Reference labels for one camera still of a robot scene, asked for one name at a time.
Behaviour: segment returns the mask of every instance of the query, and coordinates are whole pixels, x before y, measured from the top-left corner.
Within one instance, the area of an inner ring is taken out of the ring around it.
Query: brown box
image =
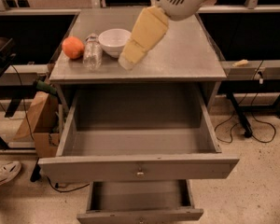
[[[23,120],[14,141],[34,141],[38,157],[54,157],[59,144],[59,134],[51,132],[58,121],[57,111],[56,97],[42,91],[37,92],[27,111],[29,123],[27,119]]]

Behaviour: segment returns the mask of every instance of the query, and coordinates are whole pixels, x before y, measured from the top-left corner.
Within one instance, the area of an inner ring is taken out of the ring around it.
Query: floor
[[[227,120],[232,112],[229,100],[218,96],[210,113],[214,127]],[[22,115],[23,111],[17,111],[15,118],[19,120],[5,120],[0,110],[0,127],[10,128],[0,128],[0,134],[11,138]],[[263,144],[254,138],[244,138],[242,127],[235,126],[232,143],[219,143],[223,153],[238,155],[239,163],[227,179],[190,181],[195,207],[202,208],[204,213],[199,221],[184,223],[280,224],[280,119],[263,114],[255,114],[255,117],[273,124],[274,140]],[[257,138],[270,140],[273,137],[271,126],[258,123],[251,116],[248,119]],[[217,138],[230,141],[230,129],[237,122],[234,116],[219,126]],[[88,188],[59,193],[49,185],[42,172],[41,179],[31,182],[36,161],[34,153],[0,152],[0,164],[14,160],[21,161],[22,169],[15,179],[0,187],[0,224],[78,223],[76,215],[85,213]],[[61,190],[83,185],[71,184]]]

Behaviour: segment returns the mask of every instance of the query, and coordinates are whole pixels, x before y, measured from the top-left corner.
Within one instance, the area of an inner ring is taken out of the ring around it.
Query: open drawer
[[[77,92],[54,182],[225,178],[238,162],[220,153],[196,83],[96,84]]]
[[[94,182],[86,214],[77,215],[82,224],[162,223],[198,220],[189,182]]]

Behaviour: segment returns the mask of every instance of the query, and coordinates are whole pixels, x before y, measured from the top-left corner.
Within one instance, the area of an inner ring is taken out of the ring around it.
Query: white sneaker
[[[12,180],[20,171],[21,163],[14,161],[5,165],[0,165],[0,186]]]

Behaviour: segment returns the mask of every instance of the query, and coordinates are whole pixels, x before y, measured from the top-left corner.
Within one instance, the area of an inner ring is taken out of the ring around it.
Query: white bowl
[[[130,38],[131,33],[124,29],[110,29],[99,35],[102,49],[114,58],[118,58]]]

